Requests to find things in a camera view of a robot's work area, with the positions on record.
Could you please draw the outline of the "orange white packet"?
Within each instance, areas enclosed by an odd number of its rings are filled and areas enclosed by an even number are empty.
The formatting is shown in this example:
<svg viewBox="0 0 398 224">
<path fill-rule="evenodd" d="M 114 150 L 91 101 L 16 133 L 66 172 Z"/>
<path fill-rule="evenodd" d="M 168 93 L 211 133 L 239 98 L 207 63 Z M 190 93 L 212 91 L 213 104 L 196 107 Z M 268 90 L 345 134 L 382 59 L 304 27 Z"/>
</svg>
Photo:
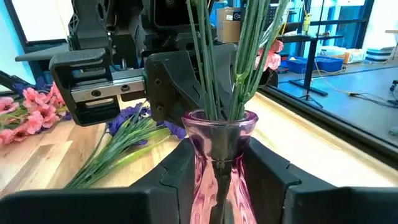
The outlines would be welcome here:
<svg viewBox="0 0 398 224">
<path fill-rule="evenodd" d="M 344 52 L 343 63 L 351 64 L 362 62 L 364 55 L 365 53 L 362 49 L 346 49 Z"/>
</svg>

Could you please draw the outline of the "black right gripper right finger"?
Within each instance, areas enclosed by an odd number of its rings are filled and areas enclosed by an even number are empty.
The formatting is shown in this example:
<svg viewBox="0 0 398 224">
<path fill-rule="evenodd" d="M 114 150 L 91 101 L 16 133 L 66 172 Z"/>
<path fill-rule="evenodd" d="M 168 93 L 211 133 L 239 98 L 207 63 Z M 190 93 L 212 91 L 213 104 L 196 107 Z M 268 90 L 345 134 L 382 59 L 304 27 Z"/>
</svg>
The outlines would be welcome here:
<svg viewBox="0 0 398 224">
<path fill-rule="evenodd" d="M 398 224 L 398 187 L 336 187 L 254 138 L 247 187 L 258 224 Z"/>
</svg>

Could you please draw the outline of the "white plastic tub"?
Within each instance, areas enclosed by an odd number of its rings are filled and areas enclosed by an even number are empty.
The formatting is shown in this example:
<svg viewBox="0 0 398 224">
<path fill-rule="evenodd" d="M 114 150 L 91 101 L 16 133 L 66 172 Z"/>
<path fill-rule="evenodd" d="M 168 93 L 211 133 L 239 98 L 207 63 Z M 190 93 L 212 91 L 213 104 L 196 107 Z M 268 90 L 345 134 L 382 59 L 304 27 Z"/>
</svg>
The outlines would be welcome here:
<svg viewBox="0 0 398 224">
<path fill-rule="evenodd" d="M 334 57 L 344 55 L 346 48 L 338 46 L 321 46 L 319 55 L 326 57 Z"/>
</svg>

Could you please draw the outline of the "black stand table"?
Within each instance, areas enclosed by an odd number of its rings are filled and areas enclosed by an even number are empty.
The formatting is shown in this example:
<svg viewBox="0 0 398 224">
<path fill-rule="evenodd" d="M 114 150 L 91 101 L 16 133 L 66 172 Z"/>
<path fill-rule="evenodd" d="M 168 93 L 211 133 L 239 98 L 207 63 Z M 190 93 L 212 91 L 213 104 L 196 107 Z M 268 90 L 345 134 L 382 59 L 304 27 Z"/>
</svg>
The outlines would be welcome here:
<svg viewBox="0 0 398 224">
<path fill-rule="evenodd" d="M 317 49 L 317 43 L 319 40 L 329 40 L 329 39 L 339 39 L 343 38 L 343 35 L 328 35 L 328 36 L 318 36 L 318 35 L 292 35 L 292 36 L 278 36 L 277 39 L 283 41 L 283 43 L 293 43 L 293 42 L 310 42 L 310 48 L 308 52 L 307 65 L 305 69 L 305 76 L 303 83 L 298 80 L 289 80 L 290 84 L 304 89 L 306 95 L 310 92 L 318 94 L 320 96 L 328 96 L 328 93 L 320 89 L 311 87 L 313 65 L 315 63 L 315 54 Z"/>
</svg>

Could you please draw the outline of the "yellow bottle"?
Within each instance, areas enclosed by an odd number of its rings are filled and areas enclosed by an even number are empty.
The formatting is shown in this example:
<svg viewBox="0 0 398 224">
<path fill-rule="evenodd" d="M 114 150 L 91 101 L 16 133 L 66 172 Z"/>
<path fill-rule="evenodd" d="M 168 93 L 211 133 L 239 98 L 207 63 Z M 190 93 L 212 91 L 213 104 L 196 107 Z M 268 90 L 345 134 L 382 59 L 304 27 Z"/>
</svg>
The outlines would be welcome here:
<svg viewBox="0 0 398 224">
<path fill-rule="evenodd" d="M 302 24 L 302 33 L 307 35 L 311 22 L 311 14 L 306 14 Z"/>
</svg>

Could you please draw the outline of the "stack of teal plates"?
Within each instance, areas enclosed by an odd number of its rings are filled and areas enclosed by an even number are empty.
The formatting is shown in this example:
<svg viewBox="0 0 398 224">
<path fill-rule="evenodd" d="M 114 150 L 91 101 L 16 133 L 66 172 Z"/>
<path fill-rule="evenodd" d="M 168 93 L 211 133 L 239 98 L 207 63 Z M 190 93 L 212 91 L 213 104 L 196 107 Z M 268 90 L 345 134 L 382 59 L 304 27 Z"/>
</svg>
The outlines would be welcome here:
<svg viewBox="0 0 398 224">
<path fill-rule="evenodd" d="M 365 60 L 370 62 L 385 62 L 388 60 L 394 50 L 394 47 L 367 48 Z"/>
</svg>

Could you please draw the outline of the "pink artificial flower bunch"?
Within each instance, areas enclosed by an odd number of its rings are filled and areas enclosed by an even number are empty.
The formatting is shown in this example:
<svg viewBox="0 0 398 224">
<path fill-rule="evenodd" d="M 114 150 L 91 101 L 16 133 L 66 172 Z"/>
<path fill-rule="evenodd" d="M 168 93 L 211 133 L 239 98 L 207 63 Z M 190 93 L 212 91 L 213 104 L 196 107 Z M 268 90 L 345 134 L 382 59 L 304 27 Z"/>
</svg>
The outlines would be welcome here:
<svg viewBox="0 0 398 224">
<path fill-rule="evenodd" d="M 221 100 L 216 77 L 214 38 L 211 31 L 207 0 L 186 0 L 190 28 L 203 93 L 205 118 L 220 121 Z"/>
<path fill-rule="evenodd" d="M 273 20 L 266 27 L 270 4 L 271 0 L 247 1 L 233 67 L 230 121 L 243 119 L 244 105 L 257 91 L 269 51 L 282 27 L 289 0 L 279 0 Z"/>
<path fill-rule="evenodd" d="M 72 118 L 54 83 L 19 85 L 18 94 L 0 97 L 0 145 L 24 141 Z"/>
</svg>

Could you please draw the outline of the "pink glass vase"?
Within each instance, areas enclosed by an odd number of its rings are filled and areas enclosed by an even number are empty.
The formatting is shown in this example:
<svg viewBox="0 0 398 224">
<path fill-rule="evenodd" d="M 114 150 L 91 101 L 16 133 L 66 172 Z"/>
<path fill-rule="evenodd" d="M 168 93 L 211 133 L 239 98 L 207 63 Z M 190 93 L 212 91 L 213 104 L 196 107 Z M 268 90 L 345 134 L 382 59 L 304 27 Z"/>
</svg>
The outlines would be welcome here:
<svg viewBox="0 0 398 224">
<path fill-rule="evenodd" d="M 202 110 L 182 117 L 195 151 L 190 224 L 257 224 L 243 165 L 257 121 L 251 111 L 239 121 L 208 121 Z"/>
</svg>

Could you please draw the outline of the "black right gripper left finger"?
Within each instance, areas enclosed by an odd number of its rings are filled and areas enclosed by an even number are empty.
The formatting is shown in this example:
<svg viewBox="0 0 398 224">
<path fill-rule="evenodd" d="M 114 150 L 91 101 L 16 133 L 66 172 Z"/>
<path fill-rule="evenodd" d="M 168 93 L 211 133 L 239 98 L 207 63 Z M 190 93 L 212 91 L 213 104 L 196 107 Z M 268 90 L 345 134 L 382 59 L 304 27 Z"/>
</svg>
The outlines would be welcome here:
<svg viewBox="0 0 398 224">
<path fill-rule="evenodd" d="M 128 187 L 8 195 L 0 224 L 189 224 L 194 176 L 194 148 L 184 139 Z"/>
</svg>

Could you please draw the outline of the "blue plastic bin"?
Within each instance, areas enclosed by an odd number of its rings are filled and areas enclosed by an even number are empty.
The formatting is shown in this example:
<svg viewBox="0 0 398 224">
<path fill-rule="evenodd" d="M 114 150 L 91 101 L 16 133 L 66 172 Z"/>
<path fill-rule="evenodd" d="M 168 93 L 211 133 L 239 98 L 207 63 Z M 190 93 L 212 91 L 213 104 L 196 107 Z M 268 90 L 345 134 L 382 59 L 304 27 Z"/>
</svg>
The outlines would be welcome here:
<svg viewBox="0 0 398 224">
<path fill-rule="evenodd" d="M 287 68 L 290 72 L 303 74 L 307 69 L 307 59 L 302 57 L 290 57 L 281 61 L 280 65 Z"/>
<path fill-rule="evenodd" d="M 343 59 L 325 56 L 316 56 L 315 61 L 320 70 L 326 72 L 337 72 L 343 67 Z"/>
</svg>

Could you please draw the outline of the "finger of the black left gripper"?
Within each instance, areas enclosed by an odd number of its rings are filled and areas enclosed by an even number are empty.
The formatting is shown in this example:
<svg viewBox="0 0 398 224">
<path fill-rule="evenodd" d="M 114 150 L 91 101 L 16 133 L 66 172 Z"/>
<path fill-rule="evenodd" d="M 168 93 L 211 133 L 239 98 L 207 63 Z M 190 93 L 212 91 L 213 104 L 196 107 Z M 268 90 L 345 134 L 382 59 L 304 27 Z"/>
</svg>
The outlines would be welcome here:
<svg viewBox="0 0 398 224">
<path fill-rule="evenodd" d="M 236 50 L 234 44 L 214 46 L 220 101 L 224 109 L 231 104 L 231 69 Z M 181 117 L 185 113 L 204 107 L 200 78 L 192 65 L 196 62 L 195 54 L 186 50 L 148 56 L 145 62 L 146 92 L 155 121 L 181 125 Z"/>
<path fill-rule="evenodd" d="M 266 85 L 277 87 L 278 81 L 279 79 L 277 72 L 271 68 L 267 68 L 266 71 L 262 73 L 260 87 L 263 88 Z"/>
</svg>

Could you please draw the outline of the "white panel black frame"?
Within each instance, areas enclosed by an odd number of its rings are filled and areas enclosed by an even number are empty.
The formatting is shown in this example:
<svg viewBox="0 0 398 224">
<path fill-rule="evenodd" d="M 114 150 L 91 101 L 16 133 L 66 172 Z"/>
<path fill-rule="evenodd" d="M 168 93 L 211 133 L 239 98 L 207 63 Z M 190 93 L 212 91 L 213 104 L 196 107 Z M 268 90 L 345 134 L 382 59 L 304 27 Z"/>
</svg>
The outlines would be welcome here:
<svg viewBox="0 0 398 224">
<path fill-rule="evenodd" d="M 6 0 L 26 44 L 65 42 L 72 0 Z"/>
</svg>

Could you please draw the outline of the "brown cardboard box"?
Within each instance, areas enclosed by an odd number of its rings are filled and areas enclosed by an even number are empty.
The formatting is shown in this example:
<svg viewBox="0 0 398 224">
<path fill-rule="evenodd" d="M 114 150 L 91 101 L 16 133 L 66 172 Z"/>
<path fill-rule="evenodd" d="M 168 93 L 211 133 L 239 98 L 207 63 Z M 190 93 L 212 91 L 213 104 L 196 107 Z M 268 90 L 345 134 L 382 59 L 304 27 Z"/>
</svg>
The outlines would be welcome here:
<svg viewBox="0 0 398 224">
<path fill-rule="evenodd" d="M 237 43 L 241 30 L 241 9 L 238 7 L 224 7 L 217 10 L 217 41 Z"/>
</svg>

